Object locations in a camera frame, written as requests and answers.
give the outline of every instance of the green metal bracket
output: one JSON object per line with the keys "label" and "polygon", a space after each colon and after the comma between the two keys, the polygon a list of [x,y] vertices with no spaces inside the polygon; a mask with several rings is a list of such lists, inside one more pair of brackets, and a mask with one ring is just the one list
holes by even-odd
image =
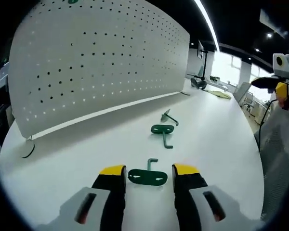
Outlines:
{"label": "green metal bracket", "polygon": [[151,162],[157,162],[158,159],[148,159],[148,170],[132,169],[128,173],[128,178],[135,184],[144,184],[152,186],[160,186],[166,183],[167,174],[164,172],[151,171]]}
{"label": "green metal bracket", "polygon": [[162,118],[160,119],[160,121],[161,122],[166,122],[167,119],[169,118],[169,119],[172,119],[175,122],[176,126],[178,126],[179,122],[168,115],[169,111],[170,111],[170,109],[168,109],[164,114],[162,114]]}
{"label": "green metal bracket", "polygon": [[148,171],[151,171],[151,162],[157,162],[158,159],[155,159],[155,158],[150,158],[148,159]]}
{"label": "green metal bracket", "polygon": [[166,134],[172,133],[174,130],[174,126],[172,125],[154,125],[151,128],[151,132],[154,134],[163,134],[163,140],[164,140],[164,147],[171,149],[173,148],[172,145],[167,145],[166,143]]}
{"label": "green metal bracket", "polygon": [[74,3],[76,3],[76,2],[78,2],[78,0],[68,0],[68,3],[69,3],[69,4],[74,4]]}

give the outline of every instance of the white table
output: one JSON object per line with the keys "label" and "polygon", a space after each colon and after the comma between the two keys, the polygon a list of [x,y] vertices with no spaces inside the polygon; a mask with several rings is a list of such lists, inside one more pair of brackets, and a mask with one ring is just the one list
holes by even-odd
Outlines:
{"label": "white table", "polygon": [[[136,185],[127,180],[123,231],[178,231],[171,165],[196,166],[209,185],[217,185],[240,204],[249,218],[260,218],[263,205],[263,170],[250,126],[234,98],[220,99],[192,89],[137,104],[79,122],[34,140],[30,157],[17,148],[24,142],[17,124],[11,126],[0,153],[0,180],[19,212],[32,227],[59,215],[60,206],[82,187],[91,187],[99,172],[125,164],[127,170],[164,171],[163,186]],[[168,136],[150,128],[170,115],[179,126]],[[165,124],[175,125],[171,120]]]}

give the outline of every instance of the ceiling light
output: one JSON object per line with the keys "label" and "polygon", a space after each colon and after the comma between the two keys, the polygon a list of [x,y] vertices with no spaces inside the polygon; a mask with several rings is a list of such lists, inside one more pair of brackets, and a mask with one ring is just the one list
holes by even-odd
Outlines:
{"label": "ceiling light", "polygon": [[208,27],[209,27],[211,35],[213,37],[217,52],[220,52],[220,48],[219,48],[218,42],[217,42],[217,37],[216,37],[215,31],[214,31],[213,25],[211,23],[211,20],[210,20],[210,18],[208,16],[208,13],[206,12],[206,9],[204,9],[204,7],[203,7],[203,5],[202,5],[200,0],[194,0],[194,2],[197,4],[197,6],[200,9],[204,19],[206,20],[206,22],[208,24]]}

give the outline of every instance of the floor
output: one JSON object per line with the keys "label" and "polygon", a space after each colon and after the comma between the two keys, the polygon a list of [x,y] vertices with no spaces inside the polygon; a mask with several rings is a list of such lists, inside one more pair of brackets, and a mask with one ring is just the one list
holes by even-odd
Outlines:
{"label": "floor", "polygon": [[246,110],[242,110],[242,111],[243,111],[243,113],[244,113],[247,121],[248,121],[249,124],[250,124],[250,128],[251,128],[252,132],[255,133],[256,131],[258,131],[260,126],[259,126],[259,124],[257,124],[257,123],[255,122],[255,117],[253,117],[253,116],[252,116],[248,111],[246,111]]}

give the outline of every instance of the white pegboard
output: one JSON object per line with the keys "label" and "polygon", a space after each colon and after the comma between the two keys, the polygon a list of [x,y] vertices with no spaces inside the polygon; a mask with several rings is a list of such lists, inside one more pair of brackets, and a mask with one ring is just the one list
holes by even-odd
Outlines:
{"label": "white pegboard", "polygon": [[109,107],[183,89],[189,34],[144,0],[46,0],[10,53],[24,137]]}

